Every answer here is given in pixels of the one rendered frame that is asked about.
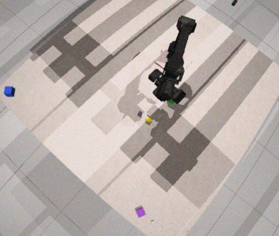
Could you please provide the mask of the purple block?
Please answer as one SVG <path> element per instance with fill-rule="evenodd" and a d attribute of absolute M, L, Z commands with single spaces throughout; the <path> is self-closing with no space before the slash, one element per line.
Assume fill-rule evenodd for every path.
<path fill-rule="evenodd" d="M 143 207 L 139 208 L 138 210 L 135 210 L 138 217 L 144 216 L 145 215 L 145 211 L 143 210 Z"/>

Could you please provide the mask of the blue cube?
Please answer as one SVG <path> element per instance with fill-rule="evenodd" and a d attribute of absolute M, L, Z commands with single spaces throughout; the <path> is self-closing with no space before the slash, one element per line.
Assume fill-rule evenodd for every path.
<path fill-rule="evenodd" d="M 7 97 L 14 97 L 15 96 L 15 89 L 13 88 L 13 86 L 8 86 L 8 87 L 5 86 L 4 94 Z"/>

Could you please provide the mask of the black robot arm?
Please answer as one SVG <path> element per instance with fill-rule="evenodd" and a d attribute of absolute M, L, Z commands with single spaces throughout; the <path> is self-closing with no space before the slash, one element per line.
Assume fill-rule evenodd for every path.
<path fill-rule="evenodd" d="M 189 17 L 181 15 L 177 22 L 177 29 L 179 31 L 175 41 L 171 41 L 168 48 L 168 62 L 165 63 L 164 71 L 161 79 L 164 80 L 159 84 L 159 86 L 153 91 L 153 94 L 160 100 L 166 101 L 171 100 L 174 84 L 179 84 L 184 75 L 184 60 L 183 54 L 185 53 L 185 48 L 187 40 L 190 33 L 195 32 L 196 20 Z M 165 72 L 165 74 L 164 74 Z M 177 80 L 179 76 L 179 80 Z"/>

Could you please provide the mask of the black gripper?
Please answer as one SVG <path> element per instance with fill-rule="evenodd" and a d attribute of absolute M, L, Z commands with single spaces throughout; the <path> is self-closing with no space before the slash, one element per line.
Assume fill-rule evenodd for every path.
<path fill-rule="evenodd" d="M 161 82 L 163 82 L 164 80 L 161 79 L 160 75 L 162 75 L 163 73 L 158 70 L 155 69 L 153 72 L 151 72 L 148 76 L 148 78 L 156 85 L 159 86 L 159 84 Z M 155 81 L 156 80 L 156 81 Z M 186 96 L 186 93 L 184 91 L 182 91 L 181 89 L 178 89 L 177 87 L 174 86 L 174 91 L 173 91 L 173 95 L 172 95 L 172 100 L 178 104 L 184 97 Z"/>

